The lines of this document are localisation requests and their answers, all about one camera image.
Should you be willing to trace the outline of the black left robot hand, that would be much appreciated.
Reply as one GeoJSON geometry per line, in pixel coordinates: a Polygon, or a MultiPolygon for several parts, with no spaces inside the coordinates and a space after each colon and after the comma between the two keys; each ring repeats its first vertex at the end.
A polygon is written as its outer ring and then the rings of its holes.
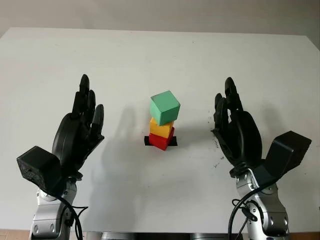
{"type": "Polygon", "coordinates": [[[52,153],[60,160],[64,176],[82,178],[80,169],[85,160],[105,138],[103,124],[104,106],[96,104],[89,77],[83,74],[72,111],[61,120],[52,146],[52,153]]]}

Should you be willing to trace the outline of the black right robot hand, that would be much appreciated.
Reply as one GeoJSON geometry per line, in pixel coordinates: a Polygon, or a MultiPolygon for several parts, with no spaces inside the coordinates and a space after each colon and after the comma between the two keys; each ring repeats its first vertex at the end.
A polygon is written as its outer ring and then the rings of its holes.
{"type": "Polygon", "coordinates": [[[215,96],[212,132],[233,166],[230,175],[235,177],[262,164],[262,139],[253,117],[243,109],[233,79],[228,77],[224,86],[225,97],[221,93],[215,96]]]}

